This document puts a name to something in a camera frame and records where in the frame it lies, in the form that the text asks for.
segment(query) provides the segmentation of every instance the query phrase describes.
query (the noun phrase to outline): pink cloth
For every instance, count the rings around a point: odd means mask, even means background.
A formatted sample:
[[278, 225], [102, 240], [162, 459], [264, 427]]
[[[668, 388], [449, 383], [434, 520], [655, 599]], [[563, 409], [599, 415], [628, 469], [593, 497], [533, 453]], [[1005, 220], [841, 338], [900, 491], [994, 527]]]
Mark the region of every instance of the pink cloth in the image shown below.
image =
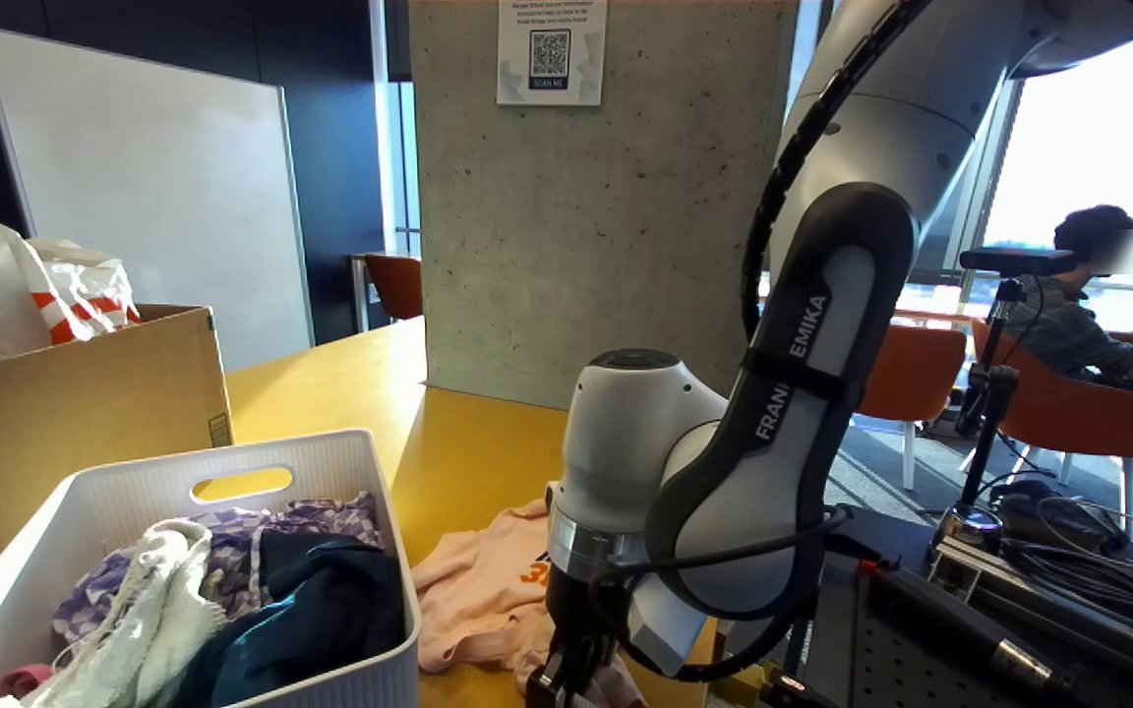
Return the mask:
[[[419, 667], [509, 667], [521, 689], [548, 661], [554, 616], [548, 612], [548, 502], [500, 511], [485, 532], [445, 533], [419, 568], [421, 606]], [[622, 661], [586, 693], [593, 703], [643, 708], [644, 697]]]

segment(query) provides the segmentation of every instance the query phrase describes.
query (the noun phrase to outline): person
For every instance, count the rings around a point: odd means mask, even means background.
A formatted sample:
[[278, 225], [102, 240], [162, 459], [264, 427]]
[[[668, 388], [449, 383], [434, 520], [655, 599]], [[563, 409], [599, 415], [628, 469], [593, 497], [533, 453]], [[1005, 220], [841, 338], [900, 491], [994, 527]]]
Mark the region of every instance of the person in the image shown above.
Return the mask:
[[1119, 206], [1070, 211], [1053, 246], [1070, 267], [1024, 279], [1024, 297], [1001, 303], [1005, 333], [1065, 376], [1098, 376], [1133, 388], [1133, 341], [1098, 326], [1087, 283], [1112, 274], [1133, 242], [1133, 216]]

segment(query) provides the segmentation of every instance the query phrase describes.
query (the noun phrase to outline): whiteboard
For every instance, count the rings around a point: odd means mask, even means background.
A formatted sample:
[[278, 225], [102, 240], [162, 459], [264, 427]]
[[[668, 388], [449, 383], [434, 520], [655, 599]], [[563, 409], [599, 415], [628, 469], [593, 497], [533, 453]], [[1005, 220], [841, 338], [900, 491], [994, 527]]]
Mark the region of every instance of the whiteboard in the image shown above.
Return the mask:
[[0, 135], [28, 236], [211, 305], [228, 371], [310, 347], [278, 88], [0, 33]]

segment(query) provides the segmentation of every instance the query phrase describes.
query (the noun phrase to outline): desk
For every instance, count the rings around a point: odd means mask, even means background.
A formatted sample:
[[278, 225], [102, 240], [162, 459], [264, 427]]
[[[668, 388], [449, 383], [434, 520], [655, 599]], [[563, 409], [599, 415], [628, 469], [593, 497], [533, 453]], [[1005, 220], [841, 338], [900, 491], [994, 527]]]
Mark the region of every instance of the desk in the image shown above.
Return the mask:
[[[371, 427], [409, 561], [445, 532], [475, 532], [563, 477], [563, 409], [424, 385], [424, 322], [407, 320], [307, 355], [228, 375], [241, 446], [327, 427]], [[674, 683], [635, 665], [648, 703], [704, 703], [699, 683]], [[421, 675], [419, 703], [525, 703], [509, 671], [457, 667]]]

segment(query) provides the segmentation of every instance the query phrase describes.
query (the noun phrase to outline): white basket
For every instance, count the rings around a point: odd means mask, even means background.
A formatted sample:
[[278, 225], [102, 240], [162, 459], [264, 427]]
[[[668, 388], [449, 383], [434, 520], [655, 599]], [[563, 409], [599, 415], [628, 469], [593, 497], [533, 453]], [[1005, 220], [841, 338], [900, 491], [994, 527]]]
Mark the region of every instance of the white basket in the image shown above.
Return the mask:
[[[193, 497], [196, 482], [244, 473], [287, 473], [282, 480], [291, 482], [222, 502]], [[0, 556], [0, 679], [7, 667], [57, 654], [50, 612], [59, 602], [102, 556], [142, 537], [150, 524], [211, 509], [282, 509], [291, 499], [346, 499], [357, 491], [378, 497], [378, 524], [388, 550], [403, 557], [407, 640], [388, 654], [297, 679], [249, 703], [419, 703], [419, 595], [366, 432], [150, 457], [66, 477]]]

